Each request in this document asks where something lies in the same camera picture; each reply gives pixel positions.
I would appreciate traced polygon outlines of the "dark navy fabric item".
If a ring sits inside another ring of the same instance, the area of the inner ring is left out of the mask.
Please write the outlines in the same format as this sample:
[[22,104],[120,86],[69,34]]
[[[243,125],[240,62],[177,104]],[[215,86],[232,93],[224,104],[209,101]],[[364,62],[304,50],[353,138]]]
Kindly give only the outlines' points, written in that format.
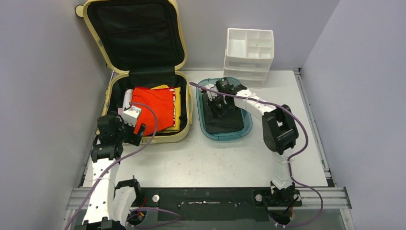
[[207,102],[203,103],[204,130],[210,134],[237,132],[245,127],[241,109],[228,111],[224,116],[215,117]]

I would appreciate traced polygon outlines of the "teal transparent plastic tray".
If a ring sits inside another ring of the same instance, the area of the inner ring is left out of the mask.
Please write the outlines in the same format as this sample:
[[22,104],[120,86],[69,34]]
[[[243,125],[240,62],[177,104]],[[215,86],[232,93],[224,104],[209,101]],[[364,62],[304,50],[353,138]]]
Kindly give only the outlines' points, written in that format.
[[245,110],[241,109],[241,113],[243,116],[244,124],[245,127],[237,132],[230,132],[230,133],[222,133],[222,134],[214,134],[210,135],[204,130],[204,117],[203,117],[203,103],[207,102],[208,103],[208,95],[204,92],[202,92],[202,89],[199,87],[195,88],[196,90],[196,99],[197,99],[197,107],[198,107],[198,116],[199,116],[199,122],[200,122],[200,128],[202,133],[209,139],[214,140],[214,141],[234,141],[241,139],[248,135],[248,133],[252,130],[252,118],[251,114],[246,112]]

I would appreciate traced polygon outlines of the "yellow hard-shell suitcase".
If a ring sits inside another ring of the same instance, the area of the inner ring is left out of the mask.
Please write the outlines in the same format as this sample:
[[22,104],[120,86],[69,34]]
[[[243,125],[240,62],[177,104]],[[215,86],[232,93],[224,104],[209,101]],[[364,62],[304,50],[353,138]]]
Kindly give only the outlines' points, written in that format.
[[124,92],[167,85],[180,89],[180,128],[158,132],[152,143],[184,139],[190,129],[193,100],[178,4],[174,0],[89,0],[75,7],[116,76],[105,92],[102,115],[117,111]]

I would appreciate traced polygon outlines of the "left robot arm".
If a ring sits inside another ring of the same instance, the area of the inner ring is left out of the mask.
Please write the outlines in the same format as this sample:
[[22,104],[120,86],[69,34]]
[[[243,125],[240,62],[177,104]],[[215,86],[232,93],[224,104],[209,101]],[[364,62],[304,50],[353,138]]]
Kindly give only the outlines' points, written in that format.
[[143,192],[136,178],[116,182],[126,139],[124,120],[108,114],[97,120],[96,135],[90,153],[92,188],[87,210],[77,230],[124,230],[131,206],[143,201]]

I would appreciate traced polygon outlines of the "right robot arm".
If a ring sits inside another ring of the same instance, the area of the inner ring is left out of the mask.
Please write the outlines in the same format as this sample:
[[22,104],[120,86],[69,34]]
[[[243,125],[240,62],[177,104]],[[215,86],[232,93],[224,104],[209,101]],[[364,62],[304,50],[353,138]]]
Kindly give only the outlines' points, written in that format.
[[278,108],[263,104],[262,99],[244,85],[232,85],[228,78],[209,83],[202,90],[216,117],[226,117],[233,109],[243,109],[262,123],[265,146],[272,152],[271,199],[276,206],[292,207],[301,202],[289,171],[288,158],[296,145],[299,132],[288,115],[289,106]]

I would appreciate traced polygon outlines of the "white cylindrical bottle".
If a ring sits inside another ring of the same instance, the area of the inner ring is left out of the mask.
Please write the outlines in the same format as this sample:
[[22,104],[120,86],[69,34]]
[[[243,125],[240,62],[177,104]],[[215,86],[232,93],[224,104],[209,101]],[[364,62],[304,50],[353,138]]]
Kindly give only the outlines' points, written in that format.
[[126,90],[123,99],[122,106],[123,110],[129,109],[131,107],[132,97],[133,97],[133,89]]

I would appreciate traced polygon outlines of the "red white striped garment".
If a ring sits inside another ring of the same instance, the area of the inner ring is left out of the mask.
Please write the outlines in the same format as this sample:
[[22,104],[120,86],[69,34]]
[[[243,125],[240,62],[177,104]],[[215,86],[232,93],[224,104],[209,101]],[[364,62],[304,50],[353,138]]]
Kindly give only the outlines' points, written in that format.
[[170,88],[148,89],[135,88],[131,102],[141,108],[138,124],[145,124],[143,136],[150,136],[157,132],[173,127],[175,121],[176,93]]

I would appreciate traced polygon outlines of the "yellow folded garment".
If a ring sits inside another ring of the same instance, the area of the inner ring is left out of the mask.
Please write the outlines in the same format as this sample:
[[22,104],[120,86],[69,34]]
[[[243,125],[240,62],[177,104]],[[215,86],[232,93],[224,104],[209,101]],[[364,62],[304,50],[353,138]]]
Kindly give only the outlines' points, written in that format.
[[158,89],[169,89],[170,91],[173,91],[175,93],[174,95],[174,125],[170,126],[164,130],[161,130],[160,133],[171,133],[171,132],[179,132],[180,130],[180,115],[181,115],[181,96],[180,96],[180,91],[181,88],[173,88],[169,87],[168,85],[160,85],[154,88],[151,88],[152,90],[158,90]]

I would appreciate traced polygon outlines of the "white plastic drawer organizer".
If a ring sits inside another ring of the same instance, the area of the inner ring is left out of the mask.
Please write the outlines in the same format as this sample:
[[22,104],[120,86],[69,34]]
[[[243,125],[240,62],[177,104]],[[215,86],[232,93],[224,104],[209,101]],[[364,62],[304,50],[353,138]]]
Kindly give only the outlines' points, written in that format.
[[272,30],[228,28],[224,76],[249,88],[263,88],[274,60]]

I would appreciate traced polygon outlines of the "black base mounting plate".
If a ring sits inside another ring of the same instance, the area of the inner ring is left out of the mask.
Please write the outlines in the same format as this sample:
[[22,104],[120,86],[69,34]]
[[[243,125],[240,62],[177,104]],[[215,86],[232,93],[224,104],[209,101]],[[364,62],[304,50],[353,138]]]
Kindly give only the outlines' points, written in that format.
[[174,220],[176,214],[184,221],[288,221],[293,207],[302,205],[299,191],[281,196],[269,187],[143,188],[143,195],[134,204],[160,208],[159,221]]

